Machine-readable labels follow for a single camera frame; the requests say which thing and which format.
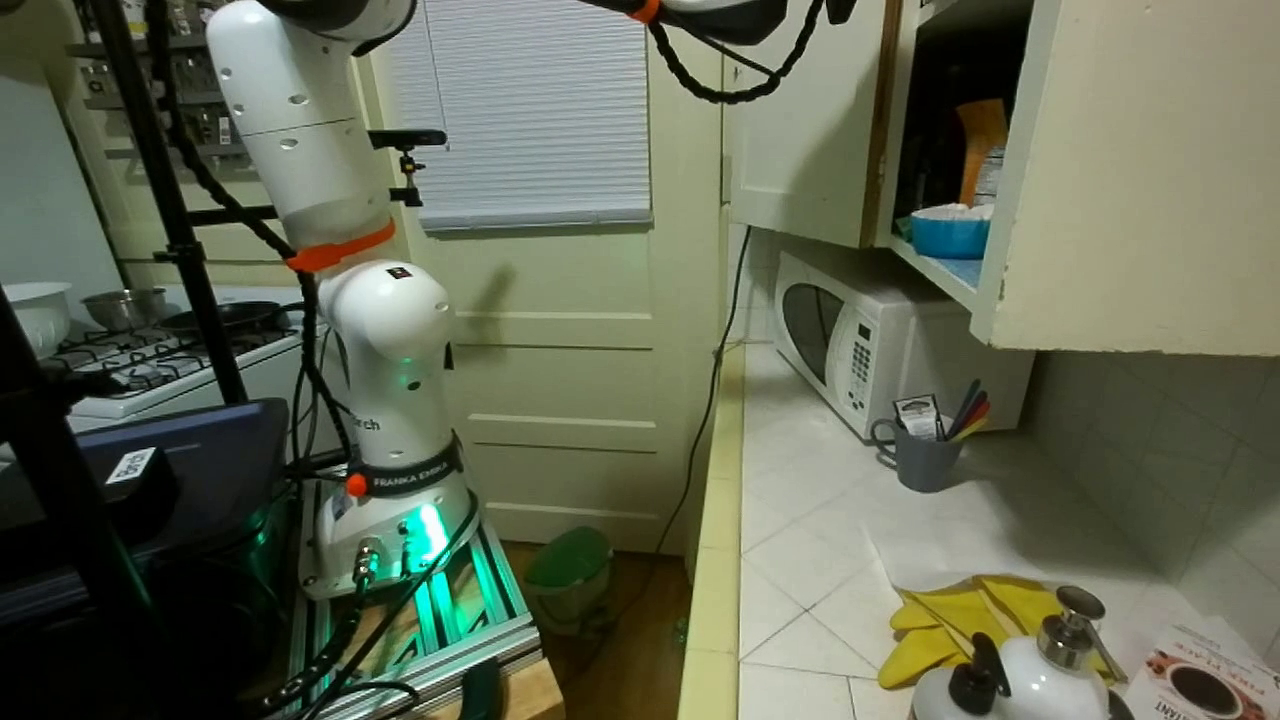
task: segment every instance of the window blind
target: window blind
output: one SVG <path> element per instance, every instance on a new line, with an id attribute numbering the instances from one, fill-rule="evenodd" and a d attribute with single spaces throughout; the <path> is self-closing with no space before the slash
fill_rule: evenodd
<path id="1" fill-rule="evenodd" d="M 385 49 L 429 233 L 649 225 L 646 28 L 576 0 L 421 0 Z"/>

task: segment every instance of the blue container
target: blue container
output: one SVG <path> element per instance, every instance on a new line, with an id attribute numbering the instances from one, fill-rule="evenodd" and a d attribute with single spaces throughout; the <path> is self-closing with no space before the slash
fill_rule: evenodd
<path id="1" fill-rule="evenodd" d="M 921 255 L 980 262 L 990 252 L 993 219 L 921 210 L 914 211 L 908 233 Z"/>

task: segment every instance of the countertop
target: countertop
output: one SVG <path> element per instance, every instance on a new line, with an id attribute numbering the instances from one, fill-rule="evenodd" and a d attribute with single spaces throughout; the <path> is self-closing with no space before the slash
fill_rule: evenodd
<path id="1" fill-rule="evenodd" d="M 976 440 L 946 492 L 914 492 L 770 348 L 727 353 L 718 398 L 685 720 L 908 717 L 882 694 L 893 581 L 1021 573 L 1107 606 L 1123 673 L 1196 613 L 1021 435 Z"/>

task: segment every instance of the floor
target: floor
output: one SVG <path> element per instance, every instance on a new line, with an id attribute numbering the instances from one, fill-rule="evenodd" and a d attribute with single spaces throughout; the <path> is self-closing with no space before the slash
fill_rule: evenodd
<path id="1" fill-rule="evenodd" d="M 509 544 L 517 577 L 531 544 Z M 672 558 L 617 558 L 604 624 L 579 636 L 544 631 L 569 720 L 670 720 L 681 703 L 687 577 Z"/>

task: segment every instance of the trash can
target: trash can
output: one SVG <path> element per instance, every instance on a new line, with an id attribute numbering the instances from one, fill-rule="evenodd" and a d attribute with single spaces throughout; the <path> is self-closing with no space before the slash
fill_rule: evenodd
<path id="1" fill-rule="evenodd" d="M 614 548 L 595 527 L 573 527 L 539 548 L 523 589 L 531 618 L 557 636 L 579 636 L 604 621 Z"/>

